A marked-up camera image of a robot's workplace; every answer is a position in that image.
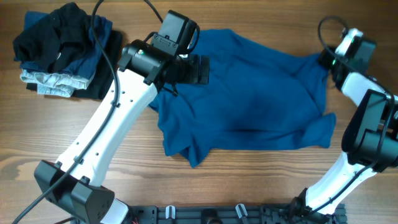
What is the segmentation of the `blue polo shirt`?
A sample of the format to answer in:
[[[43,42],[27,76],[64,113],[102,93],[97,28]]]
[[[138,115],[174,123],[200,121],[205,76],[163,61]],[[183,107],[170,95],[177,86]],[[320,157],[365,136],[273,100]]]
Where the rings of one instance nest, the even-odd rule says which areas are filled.
[[[150,104],[167,156],[196,167],[212,149],[330,146],[336,116],[325,111],[318,54],[285,54],[229,29],[202,31],[194,52],[210,58],[208,84],[179,84],[177,96],[162,91]]]

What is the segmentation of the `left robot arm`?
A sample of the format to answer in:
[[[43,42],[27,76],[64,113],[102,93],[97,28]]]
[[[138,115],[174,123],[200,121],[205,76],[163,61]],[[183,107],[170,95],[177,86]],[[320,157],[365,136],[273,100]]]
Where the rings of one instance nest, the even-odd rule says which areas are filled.
[[[209,60],[193,54],[200,28],[169,11],[160,31],[122,51],[113,84],[75,142],[55,162],[41,161],[34,177],[48,202],[78,223],[126,223],[129,207],[103,186],[111,160],[139,115],[160,90],[208,83]]]

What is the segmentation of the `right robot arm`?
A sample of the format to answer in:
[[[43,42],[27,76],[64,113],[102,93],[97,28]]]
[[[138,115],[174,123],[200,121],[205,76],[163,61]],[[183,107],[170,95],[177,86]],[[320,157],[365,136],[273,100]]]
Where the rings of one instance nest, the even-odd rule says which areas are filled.
[[[376,48],[360,30],[344,28],[337,47],[325,46],[320,63],[337,89],[358,108],[328,172],[284,210],[290,221],[326,223],[340,202],[365,180],[397,167],[397,97],[366,74]]]

